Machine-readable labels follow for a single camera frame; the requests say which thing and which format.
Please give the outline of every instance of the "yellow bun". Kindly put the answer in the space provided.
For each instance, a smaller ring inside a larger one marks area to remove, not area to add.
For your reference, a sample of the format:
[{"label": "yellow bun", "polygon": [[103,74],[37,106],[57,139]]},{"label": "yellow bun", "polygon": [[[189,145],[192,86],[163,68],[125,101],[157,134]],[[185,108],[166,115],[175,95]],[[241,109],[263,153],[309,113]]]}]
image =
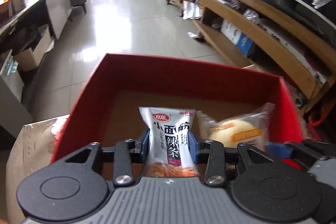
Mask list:
[{"label": "yellow bun", "polygon": [[221,142],[225,147],[235,148],[238,143],[256,140],[263,148],[263,134],[249,122],[229,120],[211,129],[210,139]]}]

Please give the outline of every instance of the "metal bolt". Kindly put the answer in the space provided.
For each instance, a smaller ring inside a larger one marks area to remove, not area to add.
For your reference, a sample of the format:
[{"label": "metal bolt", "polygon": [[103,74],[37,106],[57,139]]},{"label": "metal bolt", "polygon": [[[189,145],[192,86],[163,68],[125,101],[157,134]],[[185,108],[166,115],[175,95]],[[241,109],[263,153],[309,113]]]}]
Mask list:
[{"label": "metal bolt", "polygon": [[224,181],[224,178],[221,176],[209,176],[207,181],[210,184],[221,184]]},{"label": "metal bolt", "polygon": [[121,175],[121,176],[118,176],[115,181],[118,183],[118,184],[127,184],[127,183],[130,183],[132,181],[132,178],[128,175]]}]

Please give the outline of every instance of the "red oval logo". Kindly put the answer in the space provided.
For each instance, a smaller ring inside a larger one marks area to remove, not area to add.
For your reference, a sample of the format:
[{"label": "red oval logo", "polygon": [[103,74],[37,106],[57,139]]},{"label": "red oval logo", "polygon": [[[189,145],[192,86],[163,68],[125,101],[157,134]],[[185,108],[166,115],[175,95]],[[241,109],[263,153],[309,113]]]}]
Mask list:
[{"label": "red oval logo", "polygon": [[163,114],[163,113],[155,113],[155,114],[152,114],[152,115],[159,122],[167,122],[167,121],[170,120],[170,117],[166,114]]}]

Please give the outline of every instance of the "red box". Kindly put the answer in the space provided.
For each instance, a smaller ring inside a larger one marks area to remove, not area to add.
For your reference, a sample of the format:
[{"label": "red box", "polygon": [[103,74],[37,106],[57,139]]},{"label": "red box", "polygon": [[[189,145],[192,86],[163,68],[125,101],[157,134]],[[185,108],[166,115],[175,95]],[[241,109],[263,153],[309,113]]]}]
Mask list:
[{"label": "red box", "polygon": [[106,146],[137,138],[145,128],[139,104],[195,107],[220,119],[266,102],[276,105],[270,141],[300,142],[295,106],[281,77],[187,59],[107,54],[74,104],[52,161],[90,142]]}]

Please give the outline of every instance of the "white snack packet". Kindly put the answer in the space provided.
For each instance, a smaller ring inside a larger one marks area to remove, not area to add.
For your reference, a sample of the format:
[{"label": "white snack packet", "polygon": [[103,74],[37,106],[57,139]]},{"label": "white snack packet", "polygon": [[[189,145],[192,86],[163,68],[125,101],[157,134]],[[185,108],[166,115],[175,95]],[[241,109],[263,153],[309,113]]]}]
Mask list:
[{"label": "white snack packet", "polygon": [[150,129],[149,152],[145,176],[198,176],[189,152],[188,131],[195,110],[139,107],[143,121]]}]

